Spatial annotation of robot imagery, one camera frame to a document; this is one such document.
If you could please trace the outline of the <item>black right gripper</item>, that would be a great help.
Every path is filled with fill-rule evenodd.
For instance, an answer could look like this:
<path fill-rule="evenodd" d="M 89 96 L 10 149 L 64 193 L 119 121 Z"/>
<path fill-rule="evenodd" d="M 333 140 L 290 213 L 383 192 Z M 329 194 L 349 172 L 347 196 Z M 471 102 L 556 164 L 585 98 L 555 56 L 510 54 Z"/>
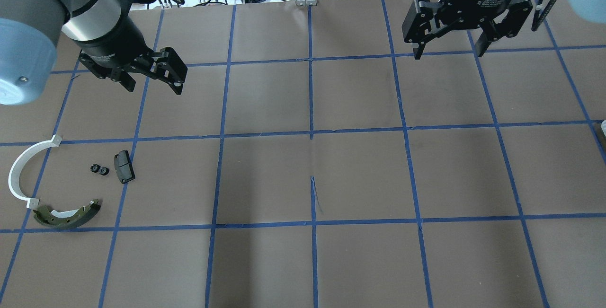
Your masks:
<path fill-rule="evenodd" d="M 483 57 L 492 42 L 517 36 L 532 8 L 531 0 L 413 0 L 401 26 L 403 40 L 420 60 L 433 39 L 480 28 L 475 52 Z"/>

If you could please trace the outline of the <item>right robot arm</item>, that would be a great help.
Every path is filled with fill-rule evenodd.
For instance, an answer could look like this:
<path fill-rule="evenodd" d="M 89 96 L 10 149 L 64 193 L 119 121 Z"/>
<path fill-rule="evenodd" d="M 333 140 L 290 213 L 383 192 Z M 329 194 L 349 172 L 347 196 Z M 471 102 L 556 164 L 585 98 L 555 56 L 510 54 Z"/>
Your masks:
<path fill-rule="evenodd" d="M 452 31 L 482 29 L 474 45 L 483 56 L 491 43 L 519 34 L 533 15 L 532 31 L 544 22 L 557 0 L 414 0 L 401 26 L 403 40 L 413 47 L 418 60 L 426 44 Z M 576 14 L 592 23 L 604 23 L 605 0 L 569 0 Z"/>

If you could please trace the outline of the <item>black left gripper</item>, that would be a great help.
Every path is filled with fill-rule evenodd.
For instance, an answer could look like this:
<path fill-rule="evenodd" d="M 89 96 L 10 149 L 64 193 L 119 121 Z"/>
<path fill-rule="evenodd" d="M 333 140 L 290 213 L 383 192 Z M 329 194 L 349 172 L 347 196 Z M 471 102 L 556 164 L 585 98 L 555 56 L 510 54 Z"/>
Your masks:
<path fill-rule="evenodd" d="M 164 47 L 154 51 L 148 47 L 139 28 L 129 17 L 120 19 L 117 26 L 101 38 L 80 42 L 80 62 L 95 77 L 110 79 L 133 92 L 136 81 L 133 73 L 164 82 L 181 95 L 188 67 L 175 49 Z"/>

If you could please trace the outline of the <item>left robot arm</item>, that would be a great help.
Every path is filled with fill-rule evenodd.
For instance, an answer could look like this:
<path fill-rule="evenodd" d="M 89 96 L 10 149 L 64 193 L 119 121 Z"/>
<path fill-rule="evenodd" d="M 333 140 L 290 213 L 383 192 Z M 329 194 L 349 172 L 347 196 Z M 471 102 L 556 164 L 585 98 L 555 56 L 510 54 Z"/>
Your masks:
<path fill-rule="evenodd" d="M 38 99 L 58 59 L 61 34 L 79 48 L 95 77 L 135 87 L 132 73 L 182 93 L 187 66 L 175 49 L 150 48 L 130 19 L 133 4 L 154 0 L 1 0 L 0 101 L 18 106 Z"/>

